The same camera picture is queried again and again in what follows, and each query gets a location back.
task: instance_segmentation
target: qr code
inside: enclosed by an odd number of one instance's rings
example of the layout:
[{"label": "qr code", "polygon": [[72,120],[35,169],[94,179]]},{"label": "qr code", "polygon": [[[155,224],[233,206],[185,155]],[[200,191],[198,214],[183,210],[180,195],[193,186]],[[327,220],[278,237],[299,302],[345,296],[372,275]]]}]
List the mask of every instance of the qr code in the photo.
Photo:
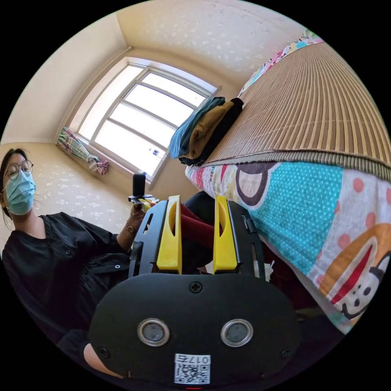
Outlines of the qr code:
[{"label": "qr code", "polygon": [[176,355],[175,383],[209,384],[210,373],[210,356]]}]

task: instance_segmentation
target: blue towel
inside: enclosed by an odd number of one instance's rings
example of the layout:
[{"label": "blue towel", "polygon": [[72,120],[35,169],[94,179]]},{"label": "blue towel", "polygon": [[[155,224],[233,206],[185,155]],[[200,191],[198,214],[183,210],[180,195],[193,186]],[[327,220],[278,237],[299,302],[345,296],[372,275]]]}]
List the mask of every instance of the blue towel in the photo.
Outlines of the blue towel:
[{"label": "blue towel", "polygon": [[173,159],[186,155],[189,152],[190,136],[201,117],[216,106],[225,103],[225,98],[209,98],[193,112],[193,114],[176,130],[170,141],[170,155]]}]

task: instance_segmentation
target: window frame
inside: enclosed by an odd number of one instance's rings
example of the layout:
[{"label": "window frame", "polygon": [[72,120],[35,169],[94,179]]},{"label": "window frame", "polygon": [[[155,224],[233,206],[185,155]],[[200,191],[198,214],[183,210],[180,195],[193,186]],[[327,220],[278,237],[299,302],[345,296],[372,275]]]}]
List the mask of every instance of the window frame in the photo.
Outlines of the window frame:
[{"label": "window frame", "polygon": [[[122,90],[122,92],[118,95],[118,97],[113,101],[113,103],[110,105],[110,107],[108,108],[106,113],[102,116],[102,119],[99,122],[97,128],[95,129],[94,133],[92,134],[91,138],[88,140],[87,138],[83,137],[82,134],[79,133],[79,130],[81,129],[84,121],[86,120],[88,114],[90,113],[90,110],[94,107],[94,105],[99,100],[99,98],[104,93],[104,91],[118,77],[118,75],[128,66],[141,68],[142,71],[129,84],[127,84],[127,86]],[[190,102],[187,102],[186,100],[176,96],[175,94],[172,94],[172,93],[170,93],[168,91],[162,90],[162,89],[160,89],[158,87],[155,87],[153,85],[150,85],[148,83],[143,82],[143,79],[150,73],[158,75],[158,76],[161,76],[161,77],[164,77],[164,78],[166,78],[168,80],[174,81],[174,82],[176,82],[176,83],[178,83],[178,84],[180,84],[180,85],[182,85],[182,86],[184,86],[184,87],[186,87],[186,88],[188,88],[188,89],[198,93],[199,95],[203,96],[204,99],[200,102],[199,106],[195,106],[195,105],[191,104]],[[125,105],[127,105],[129,107],[132,107],[133,109],[141,111],[144,114],[150,115],[152,118],[157,119],[158,121],[162,122],[163,124],[171,127],[173,129],[173,131],[176,131],[176,129],[178,127],[176,125],[170,123],[169,121],[159,117],[158,115],[156,115],[154,113],[151,113],[148,110],[143,109],[141,107],[138,107],[137,105],[134,105],[133,103],[128,102],[128,101],[125,100],[125,98],[132,92],[132,90],[137,85],[141,85],[141,86],[145,86],[145,87],[151,88],[151,89],[153,89],[153,90],[155,90],[155,91],[157,91],[159,93],[162,93],[162,94],[164,94],[164,95],[166,95],[168,97],[171,97],[171,98],[173,98],[173,99],[175,99],[175,100],[185,104],[186,106],[192,108],[193,110],[196,110],[198,107],[200,107],[202,105],[202,103],[205,102],[206,99],[208,99],[209,97],[215,95],[217,93],[217,91],[219,90],[219,88],[214,87],[215,91],[213,93],[211,93],[211,91],[208,91],[208,90],[206,90],[206,89],[196,85],[195,83],[193,83],[193,82],[191,82],[189,80],[186,80],[183,77],[177,76],[177,75],[175,75],[175,74],[173,74],[173,73],[171,73],[169,71],[162,70],[162,69],[159,69],[159,68],[157,68],[155,66],[151,66],[151,65],[142,65],[142,64],[139,64],[139,63],[136,63],[136,62],[127,61],[126,65],[123,66],[121,68],[121,70],[116,73],[116,75],[110,80],[110,82],[98,94],[98,96],[94,100],[93,104],[89,107],[89,109],[86,112],[83,120],[81,121],[81,123],[79,124],[79,126],[78,126],[78,128],[77,128],[77,130],[75,132],[77,137],[80,139],[80,141],[85,146],[89,145],[95,151],[100,152],[101,154],[103,154],[106,157],[108,157],[109,160],[112,160],[115,163],[119,163],[125,169],[129,170],[132,174],[136,174],[136,173],[142,172],[142,170],[140,168],[136,167],[134,164],[132,164],[132,163],[128,162],[127,160],[121,158],[120,156],[116,155],[114,152],[112,152],[108,148],[105,148],[104,146],[102,146],[102,145],[100,145],[100,144],[95,142],[95,139],[96,139],[97,135],[99,134],[102,126],[104,125],[104,123],[106,121],[121,126],[123,129],[125,129],[125,130],[127,130],[127,131],[129,131],[129,132],[131,132],[131,133],[133,133],[135,135],[137,135],[138,137],[143,138],[144,140],[147,140],[153,146],[163,150],[164,151],[163,157],[161,158],[159,164],[157,165],[154,173],[152,175],[149,175],[149,174],[146,175],[146,177],[147,177],[146,179],[147,179],[148,183],[151,184],[154,181],[154,179],[157,177],[159,171],[162,169],[162,166],[164,165],[164,163],[166,161],[166,158],[169,155],[169,147],[166,148],[165,146],[159,144],[158,142],[156,142],[155,140],[145,136],[144,134],[136,131],[135,129],[132,129],[132,128],[126,126],[125,124],[122,124],[122,123],[120,123],[120,122],[118,122],[118,121],[116,121],[114,119],[109,118],[109,117],[113,113],[113,111],[117,108],[117,106],[120,103],[123,103],[123,104],[125,104]]]}]

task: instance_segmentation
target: curtain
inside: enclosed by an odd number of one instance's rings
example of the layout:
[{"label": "curtain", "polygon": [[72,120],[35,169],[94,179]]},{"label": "curtain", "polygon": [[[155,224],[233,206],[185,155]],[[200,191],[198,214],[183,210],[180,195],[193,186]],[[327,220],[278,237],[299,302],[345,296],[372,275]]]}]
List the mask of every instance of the curtain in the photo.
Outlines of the curtain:
[{"label": "curtain", "polygon": [[90,171],[98,171],[101,175],[106,174],[109,167],[108,161],[99,160],[97,156],[91,155],[69,128],[62,128],[56,144],[69,155],[85,160]]}]

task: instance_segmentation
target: window pane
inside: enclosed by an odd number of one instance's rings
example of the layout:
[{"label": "window pane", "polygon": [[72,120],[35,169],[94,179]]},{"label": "window pane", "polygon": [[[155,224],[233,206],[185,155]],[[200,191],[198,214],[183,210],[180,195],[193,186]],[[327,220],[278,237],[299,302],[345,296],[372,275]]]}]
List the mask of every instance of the window pane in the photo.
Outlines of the window pane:
[{"label": "window pane", "polygon": [[96,128],[101,122],[103,116],[106,114],[109,107],[113,104],[114,100],[117,99],[119,94],[126,88],[126,86],[141,72],[142,68],[135,66],[127,66],[103,91],[98,100],[92,106],[87,117],[84,119],[79,133],[90,140],[94,134]]},{"label": "window pane", "polygon": [[141,85],[137,85],[125,99],[176,126],[183,124],[193,112],[191,107]]},{"label": "window pane", "polygon": [[165,77],[155,75],[154,73],[147,74],[147,76],[143,78],[143,82],[161,88],[164,91],[170,92],[197,107],[205,99],[205,97],[197,94],[193,90],[190,90],[189,88],[182,86],[175,81],[166,79]]},{"label": "window pane", "polygon": [[160,156],[164,154],[148,141],[109,121],[103,124],[95,142],[149,175],[153,175],[161,160],[154,151]]},{"label": "window pane", "polygon": [[123,103],[117,106],[110,118],[137,130],[166,148],[170,145],[171,137],[175,132],[168,125]]}]

